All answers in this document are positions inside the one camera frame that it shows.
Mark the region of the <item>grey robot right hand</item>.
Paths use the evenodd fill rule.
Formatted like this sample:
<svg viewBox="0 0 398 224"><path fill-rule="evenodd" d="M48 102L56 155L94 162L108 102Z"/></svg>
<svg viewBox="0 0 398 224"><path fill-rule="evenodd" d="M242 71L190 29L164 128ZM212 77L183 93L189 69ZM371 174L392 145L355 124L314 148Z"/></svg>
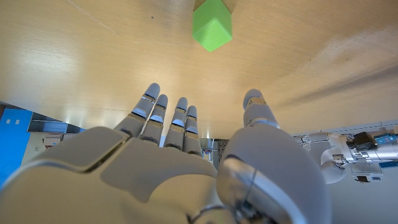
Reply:
<svg viewBox="0 0 398 224"><path fill-rule="evenodd" d="M320 168L281 130L259 90L218 166L204 160L197 109L151 84L115 127L57 144L1 187L2 223L330 223Z"/></svg>

